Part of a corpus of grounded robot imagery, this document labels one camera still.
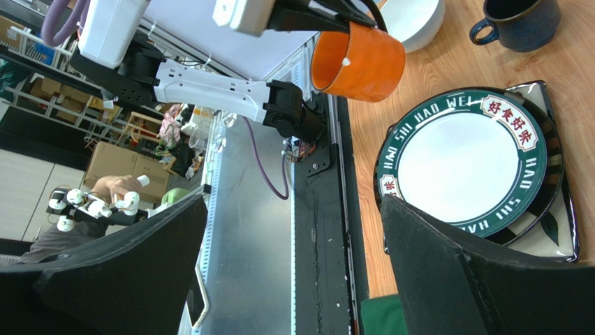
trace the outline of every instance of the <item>hand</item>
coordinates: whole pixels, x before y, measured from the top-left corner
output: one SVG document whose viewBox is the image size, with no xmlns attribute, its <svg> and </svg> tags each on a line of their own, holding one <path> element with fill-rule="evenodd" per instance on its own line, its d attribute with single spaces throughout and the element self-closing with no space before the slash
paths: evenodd
<svg viewBox="0 0 595 335">
<path fill-rule="evenodd" d="M 116 196 L 123 198 L 128 192 L 139 193 L 141 188 L 142 185 L 135 177 L 106 176 L 97 181 L 95 187 L 93 187 L 93 192 L 98 193 L 110 203 L 117 200 Z"/>
</svg>

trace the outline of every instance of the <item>blue mug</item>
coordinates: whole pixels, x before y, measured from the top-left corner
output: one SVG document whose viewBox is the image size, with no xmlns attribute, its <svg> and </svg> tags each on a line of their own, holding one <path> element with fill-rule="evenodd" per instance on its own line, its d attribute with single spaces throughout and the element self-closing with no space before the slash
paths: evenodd
<svg viewBox="0 0 595 335">
<path fill-rule="evenodd" d="M 529 52 L 546 45 L 554 38 L 561 19 L 557 0 L 485 0 L 485 19 L 469 32 L 471 42 L 486 45 L 499 40 L 502 46 L 516 52 Z M 492 31 L 482 38 L 479 32 Z"/>
</svg>

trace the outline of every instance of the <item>wooden table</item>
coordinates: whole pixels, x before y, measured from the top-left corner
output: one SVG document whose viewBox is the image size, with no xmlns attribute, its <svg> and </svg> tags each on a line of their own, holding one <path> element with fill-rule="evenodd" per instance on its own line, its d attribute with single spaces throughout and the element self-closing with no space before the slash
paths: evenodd
<svg viewBox="0 0 595 335">
<path fill-rule="evenodd" d="M 447 0 L 440 31 L 425 49 L 407 55 L 395 92 L 380 103 L 349 101 L 370 297 L 397 293 L 372 190 L 374 161 L 386 129 L 420 102 L 458 87 L 547 82 L 578 210 L 580 260 L 595 258 L 595 2 L 559 3 L 562 21 L 552 42 L 520 54 L 498 42 L 471 43 L 469 30 L 483 18 L 483 1 Z"/>
</svg>

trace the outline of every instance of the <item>white bowl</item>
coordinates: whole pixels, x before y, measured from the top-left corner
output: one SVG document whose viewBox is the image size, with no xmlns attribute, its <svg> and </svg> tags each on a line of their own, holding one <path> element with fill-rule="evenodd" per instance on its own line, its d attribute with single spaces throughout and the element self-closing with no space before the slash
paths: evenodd
<svg viewBox="0 0 595 335">
<path fill-rule="evenodd" d="M 388 0 L 381 13 L 388 33 L 409 53 L 432 42 L 444 20 L 444 10 L 445 0 Z"/>
</svg>

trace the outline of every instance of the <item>orange mug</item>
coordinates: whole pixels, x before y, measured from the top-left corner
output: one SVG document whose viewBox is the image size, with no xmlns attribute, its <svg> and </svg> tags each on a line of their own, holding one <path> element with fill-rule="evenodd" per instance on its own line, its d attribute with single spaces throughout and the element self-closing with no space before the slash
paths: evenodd
<svg viewBox="0 0 595 335">
<path fill-rule="evenodd" d="M 405 49 L 398 40 L 349 22 L 349 35 L 321 34 L 312 55 L 311 78 L 323 93 L 376 103 L 397 88 L 404 69 Z"/>
</svg>

